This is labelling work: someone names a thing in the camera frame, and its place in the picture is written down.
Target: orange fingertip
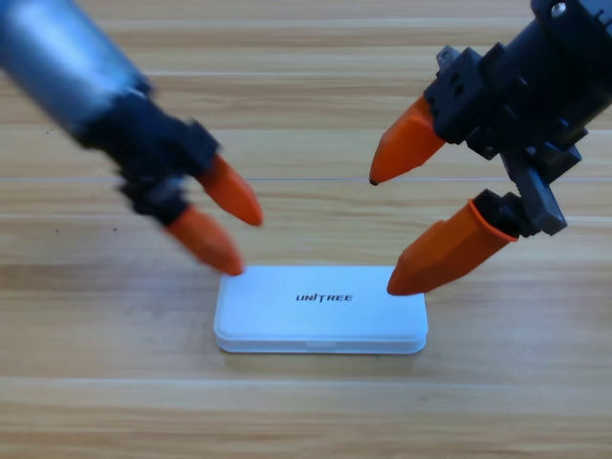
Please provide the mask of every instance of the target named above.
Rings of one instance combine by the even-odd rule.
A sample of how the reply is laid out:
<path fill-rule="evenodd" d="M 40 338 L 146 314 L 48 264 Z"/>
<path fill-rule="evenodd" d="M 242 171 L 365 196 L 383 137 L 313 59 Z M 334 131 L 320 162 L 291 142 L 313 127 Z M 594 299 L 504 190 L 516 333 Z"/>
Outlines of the orange fingertip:
<path fill-rule="evenodd" d="M 219 155 L 210 171 L 197 177 L 204 191 L 225 212 L 255 227 L 263 222 L 263 211 L 252 188 Z"/>
<path fill-rule="evenodd" d="M 444 144 L 433 129 L 429 104 L 421 96 L 382 136 L 370 168 L 370 183 L 381 184 L 423 165 Z"/>
<path fill-rule="evenodd" d="M 387 291 L 430 292 L 470 273 L 517 239 L 489 225 L 472 200 L 448 221 L 439 221 L 400 256 Z"/>
<path fill-rule="evenodd" d="M 239 275 L 244 269 L 238 249 L 230 235 L 211 216 L 188 206 L 166 231 L 174 236 L 202 263 L 228 275 Z"/>

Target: wood grain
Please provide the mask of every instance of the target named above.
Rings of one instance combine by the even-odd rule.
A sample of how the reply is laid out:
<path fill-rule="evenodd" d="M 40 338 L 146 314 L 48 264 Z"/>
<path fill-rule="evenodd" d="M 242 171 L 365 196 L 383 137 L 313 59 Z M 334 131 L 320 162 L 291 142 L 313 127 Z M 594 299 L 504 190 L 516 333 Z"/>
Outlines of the wood grain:
<path fill-rule="evenodd" d="M 482 189 L 514 190 L 464 145 L 366 178 L 439 49 L 508 42 L 529 2 L 79 3 L 249 179 L 262 229 L 186 183 L 249 264 L 393 265 Z M 427 295 L 422 353 L 239 356 L 215 345 L 218 274 L 0 78 L 0 457 L 608 459 L 611 121 L 554 184 L 569 227 Z"/>

